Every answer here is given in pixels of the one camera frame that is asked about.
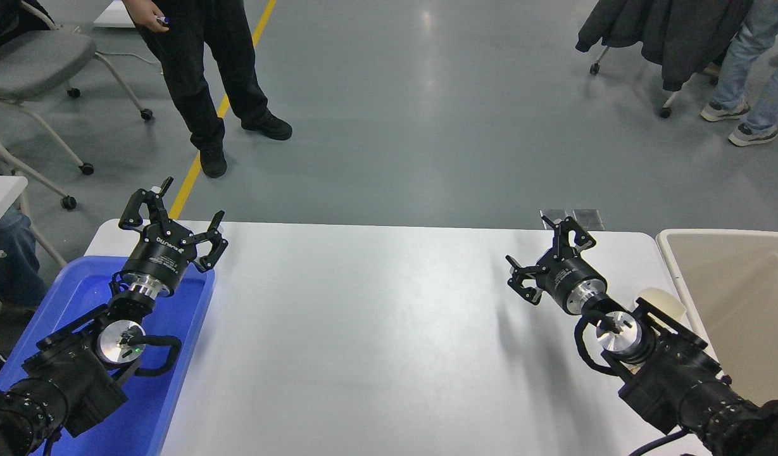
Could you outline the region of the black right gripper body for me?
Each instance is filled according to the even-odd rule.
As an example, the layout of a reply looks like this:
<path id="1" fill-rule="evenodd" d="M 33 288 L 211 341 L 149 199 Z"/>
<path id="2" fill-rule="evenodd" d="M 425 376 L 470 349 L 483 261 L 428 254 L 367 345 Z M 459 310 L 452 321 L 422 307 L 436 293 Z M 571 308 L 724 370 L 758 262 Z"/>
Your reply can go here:
<path id="1" fill-rule="evenodd" d="M 582 257 L 559 258 L 546 253 L 538 266 L 547 271 L 538 279 L 543 289 L 564 312 L 581 312 L 592 298 L 603 295 L 603 277 Z"/>

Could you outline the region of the person's right hand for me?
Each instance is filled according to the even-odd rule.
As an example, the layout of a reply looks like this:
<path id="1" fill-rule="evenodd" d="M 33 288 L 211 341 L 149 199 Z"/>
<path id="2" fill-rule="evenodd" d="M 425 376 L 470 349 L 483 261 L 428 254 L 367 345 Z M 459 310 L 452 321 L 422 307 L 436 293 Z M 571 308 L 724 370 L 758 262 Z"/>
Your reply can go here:
<path id="1" fill-rule="evenodd" d="M 148 0 L 124 0 L 123 7 L 134 24 L 142 26 L 155 34 L 165 34 L 169 28 L 158 20 L 163 17 L 163 12 L 153 1 Z"/>

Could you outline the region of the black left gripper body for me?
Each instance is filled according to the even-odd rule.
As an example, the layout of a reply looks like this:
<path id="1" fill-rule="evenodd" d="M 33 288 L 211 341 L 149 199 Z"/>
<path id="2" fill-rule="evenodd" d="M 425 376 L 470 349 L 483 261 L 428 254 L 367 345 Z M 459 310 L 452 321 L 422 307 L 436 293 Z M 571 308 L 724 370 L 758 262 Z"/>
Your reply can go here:
<path id="1" fill-rule="evenodd" d="M 160 224 L 149 224 L 141 230 L 140 239 L 123 266 L 123 280 L 137 276 L 153 277 L 167 288 L 176 288 L 188 264 L 197 257 L 197 248 L 183 244 L 193 233 L 174 223 L 166 230 Z"/>

